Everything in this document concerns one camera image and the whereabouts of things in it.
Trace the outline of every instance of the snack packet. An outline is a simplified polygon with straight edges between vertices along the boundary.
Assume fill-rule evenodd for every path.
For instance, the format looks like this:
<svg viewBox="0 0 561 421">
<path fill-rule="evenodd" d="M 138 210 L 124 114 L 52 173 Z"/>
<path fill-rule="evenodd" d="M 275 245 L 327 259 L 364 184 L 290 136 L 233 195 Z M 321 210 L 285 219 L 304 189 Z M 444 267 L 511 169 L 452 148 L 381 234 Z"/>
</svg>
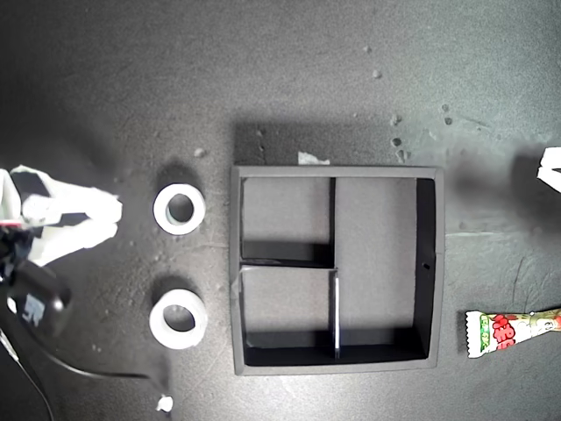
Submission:
<svg viewBox="0 0 561 421">
<path fill-rule="evenodd" d="M 468 357 L 478 358 L 549 331 L 561 332 L 561 309 L 525 314 L 468 311 L 465 321 Z"/>
</svg>

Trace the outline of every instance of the black cable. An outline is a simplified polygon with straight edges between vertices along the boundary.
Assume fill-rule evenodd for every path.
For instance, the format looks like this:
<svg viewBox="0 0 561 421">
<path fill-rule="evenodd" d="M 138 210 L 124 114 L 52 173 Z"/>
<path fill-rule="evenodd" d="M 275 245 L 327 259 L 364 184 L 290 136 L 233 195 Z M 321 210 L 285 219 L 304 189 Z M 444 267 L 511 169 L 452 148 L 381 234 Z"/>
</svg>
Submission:
<svg viewBox="0 0 561 421">
<path fill-rule="evenodd" d="M 83 375 L 84 377 L 88 377 L 90 379 L 136 379 L 136 380 L 147 380 L 149 381 L 152 386 L 162 395 L 166 395 L 166 389 L 161 385 L 159 382 L 154 380 L 150 375 L 143 375 L 141 373 L 104 373 L 98 371 L 91 371 L 86 370 L 84 368 L 78 368 L 69 364 L 59 357 L 51 353 L 49 348 L 45 345 L 45 343 L 35 334 L 35 332 L 29 327 L 27 323 L 23 323 L 25 329 L 29 333 L 29 336 L 33 339 L 35 344 L 39 347 L 39 349 L 43 352 L 43 354 L 52 362 L 65 368 L 72 373 L 76 373 L 77 375 Z"/>
<path fill-rule="evenodd" d="M 45 388 L 43 388 L 43 385 L 41 384 L 39 379 L 37 381 L 33 380 L 33 378 L 30 376 L 30 374 L 27 372 L 27 370 L 25 369 L 25 367 L 22 365 L 21 362 L 17 361 L 17 363 L 21 368 L 21 371 L 24 372 L 25 377 L 27 377 L 27 380 L 29 380 L 29 382 L 33 385 L 35 390 L 37 390 L 37 393 L 39 393 L 39 395 L 41 396 L 41 399 L 43 399 L 43 402 L 45 403 L 46 411 L 49 413 L 49 421 L 54 421 L 53 409 L 51 408 L 51 404 L 49 403 L 48 398 L 46 397 Z"/>
<path fill-rule="evenodd" d="M 35 390 L 37 390 L 37 393 L 39 393 L 39 396 L 41 396 L 41 399 L 43 400 L 43 403 L 45 404 L 46 411 L 49 414 L 49 421 L 54 421 L 53 409 L 51 408 L 51 404 L 49 402 L 49 399 L 46 396 L 45 388 L 43 387 L 43 384 L 41 383 L 41 380 L 39 379 L 39 377 L 37 376 L 37 374 L 35 373 L 35 371 L 33 370 L 33 368 L 31 366 L 29 366 L 29 368 L 25 368 L 25 366 L 23 365 L 23 363 L 21 362 L 21 360 L 19 358 L 18 353 L 16 352 L 16 350 L 15 350 L 13 344 L 12 344 L 13 339 L 10 339 L 8 337 L 8 335 L 6 335 L 6 333 L 2 329 L 0 329 L 0 336 L 4 336 L 3 341 L 5 341 L 6 343 L 3 342 L 2 345 L 4 345 L 4 348 L 6 349 L 6 352 L 16 362 L 16 364 L 18 364 L 18 367 L 24 373 L 27 380 L 29 380 L 29 382 L 32 384 L 32 386 L 35 388 Z"/>
</svg>

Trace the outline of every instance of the black table surface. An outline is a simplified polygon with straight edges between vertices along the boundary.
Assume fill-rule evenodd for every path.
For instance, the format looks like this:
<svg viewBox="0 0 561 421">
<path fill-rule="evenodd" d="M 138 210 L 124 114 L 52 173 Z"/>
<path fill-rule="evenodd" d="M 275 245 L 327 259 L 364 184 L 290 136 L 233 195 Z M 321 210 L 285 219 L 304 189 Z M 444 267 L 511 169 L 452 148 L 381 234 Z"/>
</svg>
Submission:
<svg viewBox="0 0 561 421">
<path fill-rule="evenodd" d="M 466 310 L 561 306 L 561 194 L 535 178 L 561 133 L 560 18 L 553 0 L 3 0 L 0 167 L 124 203 L 114 239 L 50 265 L 76 303 L 51 346 L 84 367 L 166 375 L 176 420 L 560 419 L 561 334 L 468 360 L 463 326 Z M 436 368 L 234 375 L 230 167 L 294 165 L 298 151 L 332 165 L 445 168 Z M 198 232 L 174 238 L 153 221 L 169 182 L 201 188 Z M 148 328 L 154 297 L 172 287 L 209 312 L 204 340 L 184 351 Z M 163 417 L 149 385 L 53 366 L 1 312 L 57 419 Z M 5 352 L 0 364 L 0 418 L 45 420 Z"/>
</svg>

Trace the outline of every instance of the tape roll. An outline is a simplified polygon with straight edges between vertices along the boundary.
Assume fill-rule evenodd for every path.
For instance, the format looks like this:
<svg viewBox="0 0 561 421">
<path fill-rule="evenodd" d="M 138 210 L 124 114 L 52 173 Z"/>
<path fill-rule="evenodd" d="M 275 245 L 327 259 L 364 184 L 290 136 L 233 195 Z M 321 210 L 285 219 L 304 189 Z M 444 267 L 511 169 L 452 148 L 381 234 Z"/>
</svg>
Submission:
<svg viewBox="0 0 561 421">
<path fill-rule="evenodd" d="M 193 215 L 187 222 L 178 221 L 169 211 L 169 203 L 177 195 L 186 196 L 193 204 Z M 206 205 L 197 188 L 189 184 L 170 184 L 156 196 L 153 212 L 162 230 L 173 235 L 183 235 L 189 234 L 201 224 L 206 213 Z"/>
<path fill-rule="evenodd" d="M 179 305 L 188 310 L 195 320 L 190 331 L 179 332 L 167 324 L 164 310 L 170 305 Z M 204 303 L 197 295 L 186 289 L 173 289 L 162 296 L 150 312 L 150 330 L 163 346 L 170 349 L 185 349 L 197 345 L 204 336 L 209 323 L 209 315 Z"/>
</svg>

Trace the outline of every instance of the tape roll hole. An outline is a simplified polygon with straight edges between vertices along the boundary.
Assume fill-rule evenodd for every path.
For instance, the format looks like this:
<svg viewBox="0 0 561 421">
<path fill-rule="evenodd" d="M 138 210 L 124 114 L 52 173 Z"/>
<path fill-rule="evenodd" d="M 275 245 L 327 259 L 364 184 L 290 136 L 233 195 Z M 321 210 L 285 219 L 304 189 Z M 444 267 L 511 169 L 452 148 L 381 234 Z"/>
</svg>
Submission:
<svg viewBox="0 0 561 421">
<path fill-rule="evenodd" d="M 167 204 L 167 221 L 173 225 L 183 225 L 193 217 L 193 211 L 191 199 L 178 193 Z"/>
<path fill-rule="evenodd" d="M 164 309 L 164 320 L 177 332 L 188 332 L 195 328 L 193 314 L 180 305 L 168 305 Z"/>
</svg>

